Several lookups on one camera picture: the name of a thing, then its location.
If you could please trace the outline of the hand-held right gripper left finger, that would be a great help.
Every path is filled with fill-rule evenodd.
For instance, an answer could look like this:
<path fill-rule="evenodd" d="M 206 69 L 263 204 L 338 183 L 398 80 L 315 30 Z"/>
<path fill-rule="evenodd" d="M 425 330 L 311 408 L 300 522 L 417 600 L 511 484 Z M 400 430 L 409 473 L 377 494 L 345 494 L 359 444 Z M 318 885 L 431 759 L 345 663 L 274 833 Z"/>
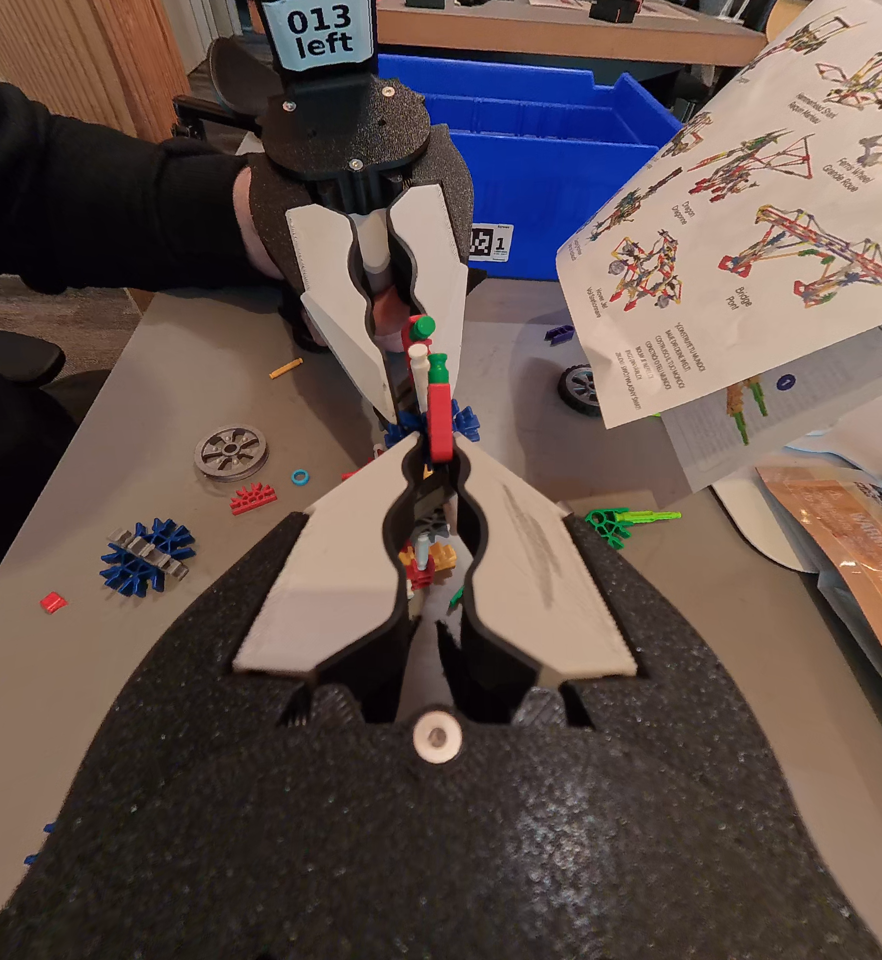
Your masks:
<path fill-rule="evenodd" d="M 396 718 L 412 636 L 399 551 L 414 526 L 422 445 L 409 435 L 307 508 L 234 671 L 340 684 L 367 721 Z"/>

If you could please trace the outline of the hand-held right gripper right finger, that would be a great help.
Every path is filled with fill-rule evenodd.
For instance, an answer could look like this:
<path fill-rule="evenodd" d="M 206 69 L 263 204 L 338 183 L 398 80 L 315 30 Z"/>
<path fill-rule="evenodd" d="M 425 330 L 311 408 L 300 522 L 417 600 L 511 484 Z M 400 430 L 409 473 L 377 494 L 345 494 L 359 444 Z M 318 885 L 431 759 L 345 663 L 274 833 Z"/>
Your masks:
<path fill-rule="evenodd" d="M 459 714 L 507 724 L 531 689 L 635 678 L 638 663 L 577 545 L 577 519 L 460 438 L 447 474 L 463 573 L 460 638 L 437 625 Z"/>

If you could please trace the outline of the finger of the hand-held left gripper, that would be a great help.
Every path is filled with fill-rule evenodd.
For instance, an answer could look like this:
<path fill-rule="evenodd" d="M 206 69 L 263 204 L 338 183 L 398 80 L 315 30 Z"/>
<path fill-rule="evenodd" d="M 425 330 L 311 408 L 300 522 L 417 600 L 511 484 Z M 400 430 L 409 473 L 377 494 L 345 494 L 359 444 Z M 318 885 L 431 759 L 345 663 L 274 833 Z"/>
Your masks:
<path fill-rule="evenodd" d="M 447 354 L 449 381 L 457 382 L 469 278 L 461 262 L 442 187 L 412 186 L 387 212 L 388 233 L 399 245 L 395 266 L 410 267 L 399 288 L 410 294 L 418 312 L 434 318 L 435 353 Z"/>
<path fill-rule="evenodd" d="M 385 360 L 372 336 L 373 308 L 362 284 L 354 223 L 317 204 L 291 208 L 286 219 L 304 285 L 303 307 L 356 389 L 387 422 L 396 422 Z"/>

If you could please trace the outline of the multicolour construction toy model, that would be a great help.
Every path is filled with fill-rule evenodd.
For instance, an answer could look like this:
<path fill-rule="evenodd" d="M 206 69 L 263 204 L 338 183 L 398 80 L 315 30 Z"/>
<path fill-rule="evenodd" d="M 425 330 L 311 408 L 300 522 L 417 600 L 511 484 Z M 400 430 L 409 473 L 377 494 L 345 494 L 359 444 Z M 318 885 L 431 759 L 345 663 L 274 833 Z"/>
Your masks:
<path fill-rule="evenodd" d="M 399 552 L 405 573 L 408 599 L 442 582 L 457 564 L 451 544 L 456 528 L 456 498 L 446 486 L 447 470 L 454 463 L 455 437 L 477 442 L 480 424 L 471 407 L 460 407 L 453 394 L 454 383 L 429 385 L 427 355 L 434 353 L 432 337 L 413 342 L 409 328 L 414 315 L 401 327 L 400 346 L 405 354 L 407 379 L 405 387 L 413 394 L 401 403 L 398 419 L 384 432 L 388 450 L 407 436 L 418 434 L 423 439 L 424 466 L 421 472 L 425 488 L 415 509 L 412 533 Z"/>

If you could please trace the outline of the person's left forearm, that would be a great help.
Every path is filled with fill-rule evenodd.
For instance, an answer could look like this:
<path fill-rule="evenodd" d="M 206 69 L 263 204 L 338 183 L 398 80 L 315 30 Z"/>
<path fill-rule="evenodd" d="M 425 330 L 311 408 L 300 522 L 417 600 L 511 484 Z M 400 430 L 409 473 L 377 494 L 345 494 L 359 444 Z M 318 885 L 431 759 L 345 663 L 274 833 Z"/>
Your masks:
<path fill-rule="evenodd" d="M 232 205 L 247 162 L 52 114 L 0 82 L 0 275 L 32 289 L 159 292 L 266 282 Z"/>

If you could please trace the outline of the person's left hand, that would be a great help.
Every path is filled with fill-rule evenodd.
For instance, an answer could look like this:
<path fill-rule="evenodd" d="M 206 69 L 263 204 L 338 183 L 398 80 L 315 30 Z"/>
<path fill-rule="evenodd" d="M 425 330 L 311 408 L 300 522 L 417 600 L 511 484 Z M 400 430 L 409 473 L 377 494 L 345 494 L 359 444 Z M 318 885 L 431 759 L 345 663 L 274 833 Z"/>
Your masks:
<path fill-rule="evenodd" d="M 273 281 L 283 280 L 283 275 L 270 257 L 256 230 L 251 206 L 252 170 L 245 165 L 239 171 L 232 186 L 232 205 L 239 227 L 243 246 L 252 267 Z"/>

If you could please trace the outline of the black office chair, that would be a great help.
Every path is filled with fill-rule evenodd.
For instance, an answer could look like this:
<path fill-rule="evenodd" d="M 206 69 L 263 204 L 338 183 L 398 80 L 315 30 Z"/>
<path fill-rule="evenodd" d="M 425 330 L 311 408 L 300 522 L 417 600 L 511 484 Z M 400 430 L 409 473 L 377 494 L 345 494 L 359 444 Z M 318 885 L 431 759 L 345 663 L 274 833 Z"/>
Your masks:
<path fill-rule="evenodd" d="M 212 42 L 207 67 L 215 100 L 175 96 L 172 136 L 205 140 L 205 123 L 211 122 L 261 138 L 269 102 L 284 92 L 279 75 L 233 38 L 221 37 Z"/>

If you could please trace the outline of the blue plastic bin with tag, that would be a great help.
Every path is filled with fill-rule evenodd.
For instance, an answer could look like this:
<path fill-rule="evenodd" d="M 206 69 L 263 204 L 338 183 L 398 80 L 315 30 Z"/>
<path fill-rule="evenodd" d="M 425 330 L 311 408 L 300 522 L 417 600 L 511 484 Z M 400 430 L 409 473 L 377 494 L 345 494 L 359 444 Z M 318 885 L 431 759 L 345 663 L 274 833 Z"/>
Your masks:
<path fill-rule="evenodd" d="M 628 74 L 384 52 L 378 72 L 449 127 L 473 183 L 470 264 L 496 278 L 555 281 L 559 246 L 681 127 Z"/>

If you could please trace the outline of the blue snowflake connector with grey piece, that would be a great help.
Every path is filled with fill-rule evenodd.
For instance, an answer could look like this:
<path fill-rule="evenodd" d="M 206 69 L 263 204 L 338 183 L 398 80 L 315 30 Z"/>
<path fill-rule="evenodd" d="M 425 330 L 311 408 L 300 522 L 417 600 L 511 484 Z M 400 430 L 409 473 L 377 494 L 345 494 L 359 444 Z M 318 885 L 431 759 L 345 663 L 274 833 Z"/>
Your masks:
<path fill-rule="evenodd" d="M 163 593 L 166 582 L 183 581 L 185 563 L 195 557 L 195 538 L 172 519 L 155 518 L 151 526 L 135 523 L 133 530 L 118 529 L 109 538 L 109 552 L 101 557 L 106 585 L 123 596 L 144 598 L 148 590 Z"/>

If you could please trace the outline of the grey spoked wheel hub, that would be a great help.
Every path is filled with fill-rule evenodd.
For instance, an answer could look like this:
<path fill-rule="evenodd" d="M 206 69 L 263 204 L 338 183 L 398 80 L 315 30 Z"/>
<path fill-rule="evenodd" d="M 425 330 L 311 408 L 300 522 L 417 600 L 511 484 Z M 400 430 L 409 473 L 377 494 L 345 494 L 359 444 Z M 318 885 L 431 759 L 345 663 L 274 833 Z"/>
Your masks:
<path fill-rule="evenodd" d="M 209 479 L 236 483 L 257 473 L 268 457 L 265 435 L 253 426 L 235 424 L 202 438 L 195 449 L 194 463 Z"/>

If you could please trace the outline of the black toy wheel grey hub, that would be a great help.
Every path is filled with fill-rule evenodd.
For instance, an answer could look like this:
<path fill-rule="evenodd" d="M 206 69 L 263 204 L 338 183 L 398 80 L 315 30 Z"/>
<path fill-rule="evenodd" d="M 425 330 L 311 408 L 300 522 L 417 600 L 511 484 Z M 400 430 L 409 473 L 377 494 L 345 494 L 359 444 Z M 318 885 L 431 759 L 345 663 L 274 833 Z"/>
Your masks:
<path fill-rule="evenodd" d="M 589 364 L 569 366 L 560 375 L 557 392 L 567 407 L 590 418 L 601 417 L 593 373 Z"/>

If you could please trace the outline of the white booklet stand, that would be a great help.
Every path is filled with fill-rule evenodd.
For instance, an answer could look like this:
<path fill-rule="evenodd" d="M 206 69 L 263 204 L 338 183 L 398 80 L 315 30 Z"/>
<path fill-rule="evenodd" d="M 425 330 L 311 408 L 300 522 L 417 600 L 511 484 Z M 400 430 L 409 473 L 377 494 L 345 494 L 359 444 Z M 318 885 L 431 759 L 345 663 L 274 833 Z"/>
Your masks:
<path fill-rule="evenodd" d="M 760 554 L 788 570 L 820 572 L 819 548 L 754 467 L 744 467 L 711 488 L 739 533 Z"/>

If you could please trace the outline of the open toy instruction booklet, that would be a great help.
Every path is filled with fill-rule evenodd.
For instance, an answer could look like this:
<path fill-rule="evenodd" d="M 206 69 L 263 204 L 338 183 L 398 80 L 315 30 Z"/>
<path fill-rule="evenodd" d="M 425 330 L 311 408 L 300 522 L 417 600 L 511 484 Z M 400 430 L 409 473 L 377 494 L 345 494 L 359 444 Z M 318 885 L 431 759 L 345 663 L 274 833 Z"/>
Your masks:
<path fill-rule="evenodd" d="M 604 426 L 691 490 L 882 394 L 882 2 L 811 2 L 557 252 Z"/>

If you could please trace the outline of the orange toy packaging bag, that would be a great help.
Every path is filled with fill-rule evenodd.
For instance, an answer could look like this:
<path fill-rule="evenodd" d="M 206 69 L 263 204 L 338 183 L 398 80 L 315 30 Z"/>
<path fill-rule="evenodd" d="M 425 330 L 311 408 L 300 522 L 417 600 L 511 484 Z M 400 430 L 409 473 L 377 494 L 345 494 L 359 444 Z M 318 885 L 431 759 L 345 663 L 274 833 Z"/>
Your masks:
<path fill-rule="evenodd" d="M 882 651 L 882 486 L 826 463 L 763 465 L 758 473 L 830 561 Z"/>

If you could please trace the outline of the wooden post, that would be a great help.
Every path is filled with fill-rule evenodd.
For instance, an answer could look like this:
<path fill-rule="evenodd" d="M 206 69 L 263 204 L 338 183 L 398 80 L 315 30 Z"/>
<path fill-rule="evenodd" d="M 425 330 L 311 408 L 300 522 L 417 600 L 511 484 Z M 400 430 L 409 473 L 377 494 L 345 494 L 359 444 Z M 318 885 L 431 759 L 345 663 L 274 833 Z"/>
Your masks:
<path fill-rule="evenodd" d="M 158 1 L 0 1 L 0 81 L 55 114 L 154 143 L 189 92 Z"/>

